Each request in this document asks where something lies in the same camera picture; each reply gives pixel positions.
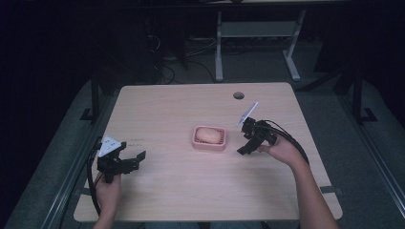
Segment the floor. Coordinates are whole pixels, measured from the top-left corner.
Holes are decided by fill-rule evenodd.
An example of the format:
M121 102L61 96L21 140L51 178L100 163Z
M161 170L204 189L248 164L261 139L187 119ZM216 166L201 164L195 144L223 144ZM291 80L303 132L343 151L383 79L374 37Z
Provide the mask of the floor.
M293 58L302 79L292 81L282 56L282 49L287 44L287 40L272 40L265 44L252 41L249 45L230 45L224 50L222 83L288 82L292 88L298 89L323 75L313 72L322 42L300 41ZM201 47L206 47L206 44L190 42L187 46L190 53ZM177 61L167 60L162 67L164 78L160 83L215 83L212 80L215 76L212 50L190 55L187 60L187 69ZM404 216L387 189L384 174L375 163L374 153L374 150L379 152L398 186L405 190L405 168L401 163L405 161L405 131L385 107L378 91L367 82L363 84L363 107L370 108L378 121L363 125L356 123L350 112L352 93L336 95L332 90L335 81L332 79L310 92L296 93L296 96L330 181L340 190L337 197L343 217L338 223L344 229L405 228ZM97 122L91 125L90 121L80 120L82 112L91 106L90 83L83 86L15 208L7 228L93 226L92 223L77 222L73 218L78 201L77 189L82 187L86 177L82 164L75 163L80 155L87 154L96 137L103 135L117 94L101 95L101 114ZM72 170L76 176L67 177ZM64 186L66 182L75 186L72 192ZM51 208L55 204L59 204L60 209ZM268 221L267 224L272 229L297 227L296 221ZM135 222L117 222L115 225L115 228L142 227L142 223Z

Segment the pink bowl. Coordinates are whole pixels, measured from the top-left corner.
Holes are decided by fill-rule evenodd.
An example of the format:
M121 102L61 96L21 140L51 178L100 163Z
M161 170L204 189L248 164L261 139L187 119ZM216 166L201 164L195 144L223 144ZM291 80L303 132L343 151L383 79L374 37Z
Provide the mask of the pink bowl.
M210 128L210 129L218 131L221 134L221 141L218 144L212 144L212 143L207 143L207 142L198 140L196 138L196 133L202 127ZM224 128L208 127L208 126L196 126L196 128L194 128L192 145L195 149L210 150L210 151L223 151L225 149L225 143L226 143L226 130Z

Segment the hole in table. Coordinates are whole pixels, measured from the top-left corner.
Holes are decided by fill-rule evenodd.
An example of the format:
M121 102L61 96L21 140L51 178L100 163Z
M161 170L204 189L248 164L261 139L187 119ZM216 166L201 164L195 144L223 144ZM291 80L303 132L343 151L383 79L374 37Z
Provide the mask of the hole in table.
M233 94L233 97L236 99L243 99L245 97L245 95L241 92L236 92Z

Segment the human hand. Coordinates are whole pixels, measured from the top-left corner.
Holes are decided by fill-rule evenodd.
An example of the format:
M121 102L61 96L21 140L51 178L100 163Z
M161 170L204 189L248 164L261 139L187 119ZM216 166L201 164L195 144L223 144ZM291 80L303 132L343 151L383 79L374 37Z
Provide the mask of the human hand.
M277 160L286 163L291 168L294 168L302 163L306 163L300 152L288 140L280 135L276 135L277 140L274 145L261 145L257 151L266 152Z
M114 176L111 183L105 181L105 176L98 173L96 185L97 201L100 205L101 215L114 218L121 199L121 175Z

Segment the table top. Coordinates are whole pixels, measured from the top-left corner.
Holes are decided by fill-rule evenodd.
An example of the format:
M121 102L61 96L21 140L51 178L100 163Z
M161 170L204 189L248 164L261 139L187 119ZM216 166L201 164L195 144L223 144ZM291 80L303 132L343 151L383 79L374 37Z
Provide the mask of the table top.
M245 98L235 99L233 94ZM121 159L146 151L138 171L122 176L117 220L213 221L298 219L295 182L289 167L267 154L242 156L247 143L237 127L241 115L270 119L306 151L319 187L330 180L292 88L287 83L157 85L124 87L106 135L126 141ZM226 129L222 152L192 147L196 126ZM96 163L93 174L96 176ZM342 217L335 193L323 195ZM91 197L81 195L78 221L97 219Z

